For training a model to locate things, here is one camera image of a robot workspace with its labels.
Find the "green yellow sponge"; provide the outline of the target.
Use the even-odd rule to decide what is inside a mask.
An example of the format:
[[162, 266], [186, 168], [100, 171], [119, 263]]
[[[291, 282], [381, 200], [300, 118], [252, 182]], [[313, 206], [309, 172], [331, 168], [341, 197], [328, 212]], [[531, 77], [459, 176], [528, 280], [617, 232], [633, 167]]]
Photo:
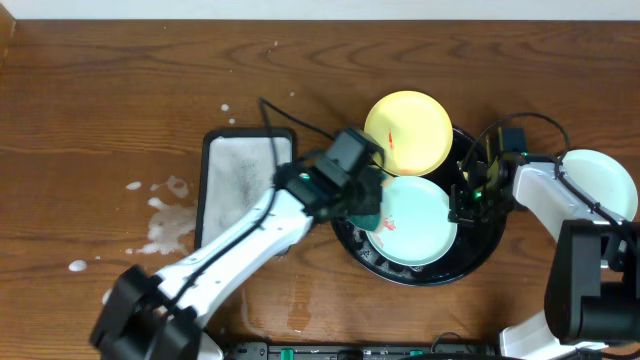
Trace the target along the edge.
[[382, 203], [356, 202], [350, 207], [347, 220], [361, 230], [376, 231], [382, 224]]

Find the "light blue plate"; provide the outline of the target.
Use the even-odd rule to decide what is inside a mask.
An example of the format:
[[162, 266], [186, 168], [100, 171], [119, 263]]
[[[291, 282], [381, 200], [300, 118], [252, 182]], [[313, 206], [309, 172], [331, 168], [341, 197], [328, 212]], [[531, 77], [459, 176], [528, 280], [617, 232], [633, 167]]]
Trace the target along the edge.
[[448, 220], [448, 195], [435, 183], [416, 176], [386, 180], [381, 221], [366, 236], [384, 258], [405, 266], [424, 266], [452, 247], [457, 225]]

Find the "white plate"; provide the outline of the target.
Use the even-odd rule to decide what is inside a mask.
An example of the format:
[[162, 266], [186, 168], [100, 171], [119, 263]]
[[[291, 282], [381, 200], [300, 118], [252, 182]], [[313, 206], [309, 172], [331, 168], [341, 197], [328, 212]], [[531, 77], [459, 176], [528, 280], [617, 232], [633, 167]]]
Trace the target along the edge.
[[608, 210], [633, 221], [638, 192], [627, 170], [612, 157], [588, 149], [569, 151], [563, 166], [570, 178]]

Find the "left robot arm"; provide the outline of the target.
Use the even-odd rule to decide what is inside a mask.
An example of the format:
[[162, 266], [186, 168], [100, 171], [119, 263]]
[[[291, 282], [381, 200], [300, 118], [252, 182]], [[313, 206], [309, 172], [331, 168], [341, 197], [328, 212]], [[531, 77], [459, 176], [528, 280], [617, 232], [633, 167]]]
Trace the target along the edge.
[[286, 163], [238, 222], [192, 255], [148, 275], [134, 265], [115, 282], [89, 337], [104, 359], [220, 359], [205, 328], [226, 298], [317, 223], [376, 215], [381, 170], [334, 161]]

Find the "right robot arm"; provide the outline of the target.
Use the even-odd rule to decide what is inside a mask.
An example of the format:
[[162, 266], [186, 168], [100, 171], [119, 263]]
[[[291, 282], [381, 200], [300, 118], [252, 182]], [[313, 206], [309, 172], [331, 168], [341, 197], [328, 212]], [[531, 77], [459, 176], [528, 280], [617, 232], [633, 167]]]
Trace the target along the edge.
[[588, 195], [558, 158], [505, 153], [451, 188], [452, 222], [529, 210], [556, 242], [544, 308], [500, 334], [501, 354], [561, 359], [639, 339], [639, 226]]

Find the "round black tray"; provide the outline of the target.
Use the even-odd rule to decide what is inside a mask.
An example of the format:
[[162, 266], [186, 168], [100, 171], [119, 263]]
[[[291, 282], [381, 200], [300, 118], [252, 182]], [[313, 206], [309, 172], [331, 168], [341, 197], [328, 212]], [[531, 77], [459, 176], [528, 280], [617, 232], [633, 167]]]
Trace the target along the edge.
[[[425, 178], [446, 195], [451, 188], [461, 188], [464, 176], [458, 162], [466, 155], [474, 138], [463, 129], [453, 129], [453, 143], [446, 160]], [[386, 259], [374, 249], [366, 234], [344, 218], [331, 222], [333, 231], [346, 251], [363, 267], [377, 276], [408, 286], [438, 286], [457, 281], [479, 268], [499, 244], [506, 226], [504, 216], [493, 223], [477, 223], [458, 229], [452, 248], [440, 259], [424, 266], [405, 266]]]

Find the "rectangular black soap tray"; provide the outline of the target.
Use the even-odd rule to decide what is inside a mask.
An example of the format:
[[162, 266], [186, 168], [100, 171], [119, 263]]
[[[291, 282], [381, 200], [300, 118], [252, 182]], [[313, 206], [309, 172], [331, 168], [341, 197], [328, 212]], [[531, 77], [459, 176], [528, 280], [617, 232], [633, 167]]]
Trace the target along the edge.
[[296, 134], [275, 128], [223, 128], [203, 138], [194, 248], [239, 221], [272, 185], [276, 164], [296, 155]]

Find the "yellow plate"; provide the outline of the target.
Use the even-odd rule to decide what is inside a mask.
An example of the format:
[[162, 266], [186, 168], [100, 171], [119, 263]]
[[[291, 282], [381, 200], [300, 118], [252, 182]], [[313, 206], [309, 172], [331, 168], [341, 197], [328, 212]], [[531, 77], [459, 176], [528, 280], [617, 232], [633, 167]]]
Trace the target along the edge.
[[367, 115], [364, 132], [384, 151], [376, 163], [396, 176], [433, 172], [453, 144], [453, 125], [446, 110], [417, 91], [398, 91], [380, 99]]

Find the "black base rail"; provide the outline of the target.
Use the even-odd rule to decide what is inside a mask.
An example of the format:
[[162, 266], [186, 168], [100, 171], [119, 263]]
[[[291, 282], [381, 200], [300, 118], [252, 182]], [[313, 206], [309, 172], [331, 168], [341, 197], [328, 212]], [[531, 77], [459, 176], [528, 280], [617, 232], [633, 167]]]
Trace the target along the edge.
[[432, 344], [380, 345], [331, 343], [236, 342], [223, 348], [224, 360], [393, 360], [393, 359], [500, 359], [492, 345], [440, 341]]

